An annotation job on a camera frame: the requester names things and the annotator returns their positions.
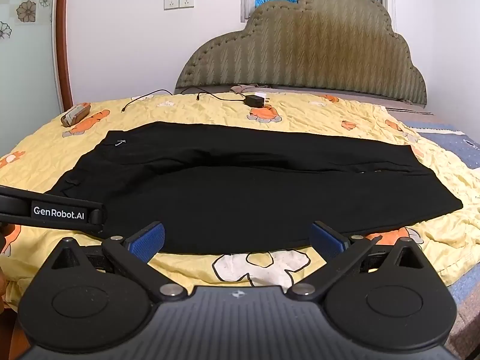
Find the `black pants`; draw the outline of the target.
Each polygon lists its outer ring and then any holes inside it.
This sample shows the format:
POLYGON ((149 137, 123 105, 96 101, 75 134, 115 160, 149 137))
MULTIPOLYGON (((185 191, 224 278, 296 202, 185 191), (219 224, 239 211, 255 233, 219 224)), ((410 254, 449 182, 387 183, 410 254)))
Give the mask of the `black pants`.
POLYGON ((316 221, 368 235, 462 208, 407 145, 165 122, 109 132, 51 191, 102 203, 106 236, 161 222, 172 254, 301 248, 316 221))

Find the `yellow carrot print bedsheet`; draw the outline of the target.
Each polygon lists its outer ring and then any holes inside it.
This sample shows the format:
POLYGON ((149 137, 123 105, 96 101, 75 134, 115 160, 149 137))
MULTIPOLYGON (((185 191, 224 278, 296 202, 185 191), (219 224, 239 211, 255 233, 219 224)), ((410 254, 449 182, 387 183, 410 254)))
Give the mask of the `yellow carrot print bedsheet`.
POLYGON ((84 245, 166 231, 158 271, 197 284, 287 288, 322 266, 320 220, 346 236, 419 244, 445 284, 479 263, 479 170, 384 106, 329 94, 233 94, 98 102, 52 119, 1 158, 4 186, 103 204, 84 245))

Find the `brown wallet case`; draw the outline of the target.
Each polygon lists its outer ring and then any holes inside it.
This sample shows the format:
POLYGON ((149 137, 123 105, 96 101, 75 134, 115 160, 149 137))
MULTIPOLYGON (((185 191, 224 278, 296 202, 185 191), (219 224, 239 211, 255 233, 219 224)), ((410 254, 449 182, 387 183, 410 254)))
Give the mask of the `brown wallet case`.
POLYGON ((66 127, 72 127, 82 121, 90 112, 89 102, 82 102, 74 105, 60 119, 61 124, 66 127))

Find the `black power adapter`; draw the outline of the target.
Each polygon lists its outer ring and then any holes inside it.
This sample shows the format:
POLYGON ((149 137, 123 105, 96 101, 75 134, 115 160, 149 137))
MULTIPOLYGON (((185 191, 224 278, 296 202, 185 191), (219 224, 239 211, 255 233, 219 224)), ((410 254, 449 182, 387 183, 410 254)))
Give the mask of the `black power adapter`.
POLYGON ((251 108, 263 108, 265 99, 258 95, 247 95, 243 99, 243 103, 251 108))

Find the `blue patterned mattress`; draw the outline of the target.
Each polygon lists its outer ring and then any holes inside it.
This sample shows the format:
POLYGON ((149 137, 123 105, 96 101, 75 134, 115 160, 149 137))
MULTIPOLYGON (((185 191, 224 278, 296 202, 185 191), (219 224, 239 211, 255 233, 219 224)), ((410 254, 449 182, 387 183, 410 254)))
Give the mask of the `blue patterned mattress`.
POLYGON ((461 130, 450 124, 412 121, 405 124, 422 137, 453 152, 468 168, 479 169, 479 144, 461 130))

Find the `olive padded headboard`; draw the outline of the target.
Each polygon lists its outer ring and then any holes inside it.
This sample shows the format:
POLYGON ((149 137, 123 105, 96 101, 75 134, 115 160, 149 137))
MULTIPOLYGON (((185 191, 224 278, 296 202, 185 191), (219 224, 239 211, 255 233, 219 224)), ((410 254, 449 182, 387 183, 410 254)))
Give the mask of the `olive padded headboard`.
POLYGON ((176 88, 258 84, 378 95, 419 106, 425 80, 377 0, 272 0, 204 43, 176 88))

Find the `white double wall socket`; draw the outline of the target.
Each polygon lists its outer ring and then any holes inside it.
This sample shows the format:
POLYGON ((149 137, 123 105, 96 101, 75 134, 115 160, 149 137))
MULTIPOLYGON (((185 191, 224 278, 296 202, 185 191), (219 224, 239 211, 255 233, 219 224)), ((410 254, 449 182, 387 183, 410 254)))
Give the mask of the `white double wall socket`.
POLYGON ((193 8, 194 0, 163 0, 164 10, 193 8))

